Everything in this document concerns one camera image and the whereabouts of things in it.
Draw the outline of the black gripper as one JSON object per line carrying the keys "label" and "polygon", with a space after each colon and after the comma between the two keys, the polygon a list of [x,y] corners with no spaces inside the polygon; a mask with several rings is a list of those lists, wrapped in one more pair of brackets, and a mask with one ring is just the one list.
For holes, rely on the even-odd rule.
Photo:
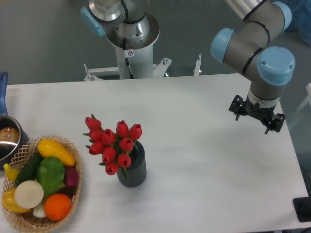
{"label": "black gripper", "polygon": [[229,111],[235,115],[235,120],[240,116],[250,116],[262,122],[266,127],[265,134],[270,131],[279,133],[285,121],[284,114],[274,114],[276,101],[268,101],[268,107],[261,107],[259,102],[252,103],[249,97],[246,101],[239,95],[236,95],[229,107]]}

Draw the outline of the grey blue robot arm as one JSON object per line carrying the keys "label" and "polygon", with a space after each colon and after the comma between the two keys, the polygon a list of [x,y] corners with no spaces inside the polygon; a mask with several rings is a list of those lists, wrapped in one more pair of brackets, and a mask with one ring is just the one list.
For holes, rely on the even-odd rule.
{"label": "grey blue robot arm", "polygon": [[[229,110],[236,116],[259,120],[268,132],[279,132],[285,116],[275,114],[287,83],[291,80],[295,59],[283,47],[270,42],[289,26],[292,14],[279,1],[229,0],[227,4],[244,22],[236,32],[220,30],[214,37],[211,55],[247,78],[251,85],[247,98],[236,96]],[[105,36],[114,46],[121,79],[154,78],[153,45],[159,36],[157,20],[145,10],[142,0],[91,0],[80,11],[89,30]]]}

